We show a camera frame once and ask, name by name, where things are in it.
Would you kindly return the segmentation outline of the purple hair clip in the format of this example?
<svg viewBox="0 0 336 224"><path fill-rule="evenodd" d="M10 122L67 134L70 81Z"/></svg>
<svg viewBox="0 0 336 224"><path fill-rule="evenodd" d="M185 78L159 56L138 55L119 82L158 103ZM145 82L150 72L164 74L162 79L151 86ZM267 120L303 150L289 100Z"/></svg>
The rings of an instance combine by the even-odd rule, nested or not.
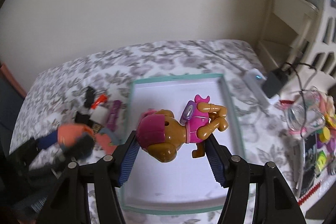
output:
<svg viewBox="0 0 336 224"><path fill-rule="evenodd" d="M110 113L108 115L108 119L106 122L106 128L115 132L117 129L117 120L119 117L119 112L122 106L122 102L120 100L114 100L112 107L110 109Z"/></svg>

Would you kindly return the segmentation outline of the red glue tube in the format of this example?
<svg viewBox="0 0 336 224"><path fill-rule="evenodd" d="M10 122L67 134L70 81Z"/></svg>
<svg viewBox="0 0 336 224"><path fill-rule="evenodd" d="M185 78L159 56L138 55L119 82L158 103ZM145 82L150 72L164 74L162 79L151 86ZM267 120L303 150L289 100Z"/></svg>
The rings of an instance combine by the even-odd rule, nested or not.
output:
<svg viewBox="0 0 336 224"><path fill-rule="evenodd" d="M106 94L101 94L91 105L91 109L95 109L97 106L104 104L108 101L108 96Z"/></svg>

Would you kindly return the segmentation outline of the white tray with teal rim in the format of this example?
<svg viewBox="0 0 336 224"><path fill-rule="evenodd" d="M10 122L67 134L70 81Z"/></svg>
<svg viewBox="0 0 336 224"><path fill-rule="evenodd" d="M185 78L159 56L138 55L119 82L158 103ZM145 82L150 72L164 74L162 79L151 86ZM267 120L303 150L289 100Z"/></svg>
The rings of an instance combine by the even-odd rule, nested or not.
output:
<svg viewBox="0 0 336 224"><path fill-rule="evenodd" d="M229 127L215 131L219 144L233 155L244 157L244 145L235 107L223 74L155 77L136 80L130 89L123 140L135 130L139 118L148 109L171 110L176 119L199 94L211 103L225 106ZM139 150L129 179L120 189L124 209L144 214L193 214L222 208L227 190L215 181L206 157L194 159L194 144L185 144L177 157L161 163Z"/></svg>

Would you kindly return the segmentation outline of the clear glass jar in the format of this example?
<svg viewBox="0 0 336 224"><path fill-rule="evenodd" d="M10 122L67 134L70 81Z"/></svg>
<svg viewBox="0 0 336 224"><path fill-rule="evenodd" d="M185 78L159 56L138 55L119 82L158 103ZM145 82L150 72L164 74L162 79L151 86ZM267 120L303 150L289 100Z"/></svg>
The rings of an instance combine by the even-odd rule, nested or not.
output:
<svg viewBox="0 0 336 224"><path fill-rule="evenodd" d="M298 99L285 110L285 119L291 131L300 136L311 134L325 126L325 117L320 108L321 93L317 89L302 92Z"/></svg>

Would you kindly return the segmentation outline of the black small clip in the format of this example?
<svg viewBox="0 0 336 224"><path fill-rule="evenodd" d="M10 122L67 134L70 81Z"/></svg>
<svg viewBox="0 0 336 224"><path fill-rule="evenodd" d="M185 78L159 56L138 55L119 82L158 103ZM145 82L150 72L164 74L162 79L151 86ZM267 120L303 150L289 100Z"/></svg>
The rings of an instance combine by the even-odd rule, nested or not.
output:
<svg viewBox="0 0 336 224"><path fill-rule="evenodd" d="M92 88L91 86L88 86L85 91L85 100L84 100L84 107L86 109L91 108L91 106L93 105L95 101L95 94L96 94L95 89Z"/></svg>

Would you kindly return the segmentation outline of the colourful clutter pile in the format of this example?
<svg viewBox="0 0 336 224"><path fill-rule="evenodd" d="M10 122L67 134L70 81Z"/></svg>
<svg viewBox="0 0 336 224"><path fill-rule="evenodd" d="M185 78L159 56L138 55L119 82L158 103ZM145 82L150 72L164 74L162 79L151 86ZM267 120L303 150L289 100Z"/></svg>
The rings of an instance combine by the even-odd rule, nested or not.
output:
<svg viewBox="0 0 336 224"><path fill-rule="evenodd" d="M314 197L321 196L320 191L328 184L327 168L335 163L335 101L332 96L321 93L320 108L325 117L325 126L311 134L300 136L298 132L286 130L289 142L289 155L293 167L293 193L299 206L313 204ZM277 108L283 111L295 101L281 100Z"/></svg>

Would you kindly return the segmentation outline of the orange blue card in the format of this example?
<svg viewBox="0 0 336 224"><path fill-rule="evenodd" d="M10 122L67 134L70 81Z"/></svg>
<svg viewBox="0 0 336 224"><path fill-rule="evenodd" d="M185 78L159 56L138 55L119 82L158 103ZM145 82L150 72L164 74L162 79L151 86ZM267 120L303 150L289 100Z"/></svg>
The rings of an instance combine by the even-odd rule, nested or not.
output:
<svg viewBox="0 0 336 224"><path fill-rule="evenodd" d="M120 144L120 140L108 128L102 128L96 135L96 142L102 147L106 155L112 155Z"/></svg>

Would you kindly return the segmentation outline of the white small box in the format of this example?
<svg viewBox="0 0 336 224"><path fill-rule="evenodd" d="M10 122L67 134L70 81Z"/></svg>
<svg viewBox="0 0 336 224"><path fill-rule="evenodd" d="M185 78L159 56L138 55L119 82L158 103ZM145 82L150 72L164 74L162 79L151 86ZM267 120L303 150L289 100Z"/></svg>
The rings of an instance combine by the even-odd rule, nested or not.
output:
<svg viewBox="0 0 336 224"><path fill-rule="evenodd" d="M90 116L90 120L98 124L104 124L108 119L109 109L98 105Z"/></svg>

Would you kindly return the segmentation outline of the orange blue small tag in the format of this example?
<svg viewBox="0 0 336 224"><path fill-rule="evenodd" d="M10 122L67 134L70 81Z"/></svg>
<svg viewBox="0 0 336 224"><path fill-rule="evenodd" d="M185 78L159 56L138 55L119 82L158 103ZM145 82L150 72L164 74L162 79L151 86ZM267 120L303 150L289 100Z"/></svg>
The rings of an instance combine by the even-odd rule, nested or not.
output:
<svg viewBox="0 0 336 224"><path fill-rule="evenodd" d="M57 132L57 141L62 150L72 147L84 136L95 139L93 130L85 124L63 124L58 127Z"/></svg>

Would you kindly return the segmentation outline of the white shelf unit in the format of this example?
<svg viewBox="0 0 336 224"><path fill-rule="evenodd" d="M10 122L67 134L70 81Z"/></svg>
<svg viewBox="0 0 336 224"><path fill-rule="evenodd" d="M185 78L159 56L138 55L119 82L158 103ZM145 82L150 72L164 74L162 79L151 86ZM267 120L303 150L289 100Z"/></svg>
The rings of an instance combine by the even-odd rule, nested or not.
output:
<svg viewBox="0 0 336 224"><path fill-rule="evenodd" d="M298 64L307 87L335 85L335 0L269 0L258 56L272 71Z"/></svg>

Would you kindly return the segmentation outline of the gold patterned bar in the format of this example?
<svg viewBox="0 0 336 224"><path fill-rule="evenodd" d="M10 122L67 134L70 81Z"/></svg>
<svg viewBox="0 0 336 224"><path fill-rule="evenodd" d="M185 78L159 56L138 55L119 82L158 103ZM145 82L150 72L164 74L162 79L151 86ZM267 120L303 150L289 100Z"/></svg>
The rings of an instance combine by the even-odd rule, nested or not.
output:
<svg viewBox="0 0 336 224"><path fill-rule="evenodd" d="M94 134L99 133L100 130L103 129L103 128L104 128L104 126L102 126L102 125L99 124L99 123L93 123L93 124L92 124L92 131L93 131Z"/></svg>

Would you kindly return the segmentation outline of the white power bank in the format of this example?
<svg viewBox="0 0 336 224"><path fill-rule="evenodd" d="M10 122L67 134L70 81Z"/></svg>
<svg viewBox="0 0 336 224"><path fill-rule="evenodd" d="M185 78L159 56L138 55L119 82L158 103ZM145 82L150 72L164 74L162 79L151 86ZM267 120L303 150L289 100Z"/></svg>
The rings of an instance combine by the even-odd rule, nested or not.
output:
<svg viewBox="0 0 336 224"><path fill-rule="evenodd" d="M274 105L278 101L279 96L277 94L272 98L268 98L262 90L262 85L266 81L266 78L258 69L254 68L246 71L243 76L243 81L263 108L267 109L270 105Z"/></svg>

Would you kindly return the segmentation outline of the floral grey white bedspread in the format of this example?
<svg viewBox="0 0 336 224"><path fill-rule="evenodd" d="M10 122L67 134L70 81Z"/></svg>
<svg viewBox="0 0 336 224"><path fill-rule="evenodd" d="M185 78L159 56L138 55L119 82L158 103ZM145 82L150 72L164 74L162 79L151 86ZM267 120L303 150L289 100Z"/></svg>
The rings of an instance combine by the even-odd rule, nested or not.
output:
<svg viewBox="0 0 336 224"><path fill-rule="evenodd" d="M256 164L273 161L294 186L287 125L282 111L260 106L240 78L243 71L264 67L252 47L241 40L167 41L102 51L42 72L23 102L10 148L40 137L72 121L93 87L112 100L127 103L137 79L201 73L223 74L240 123L245 159Z"/></svg>

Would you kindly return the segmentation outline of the brown pink toy dog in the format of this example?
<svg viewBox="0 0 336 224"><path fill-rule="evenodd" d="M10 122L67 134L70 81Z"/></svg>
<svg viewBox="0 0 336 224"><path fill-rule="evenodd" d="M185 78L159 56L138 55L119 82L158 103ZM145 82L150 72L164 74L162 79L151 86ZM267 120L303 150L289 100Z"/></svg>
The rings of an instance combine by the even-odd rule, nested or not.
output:
<svg viewBox="0 0 336 224"><path fill-rule="evenodd" d="M205 140L216 130L228 128L227 108L212 104L199 94L189 102L176 120L172 111L150 109L143 113L136 129L139 146L160 162L173 161L184 144L195 144L193 158L205 155Z"/></svg>

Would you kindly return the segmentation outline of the black power adapter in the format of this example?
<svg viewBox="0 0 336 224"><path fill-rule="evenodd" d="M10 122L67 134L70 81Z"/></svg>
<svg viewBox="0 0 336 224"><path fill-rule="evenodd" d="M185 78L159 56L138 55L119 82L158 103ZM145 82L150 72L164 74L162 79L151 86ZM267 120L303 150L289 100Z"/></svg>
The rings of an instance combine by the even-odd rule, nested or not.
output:
<svg viewBox="0 0 336 224"><path fill-rule="evenodd" d="M93 127L93 121L89 114L82 114L81 112L77 111L74 117L74 123L76 124L84 124L88 127Z"/></svg>

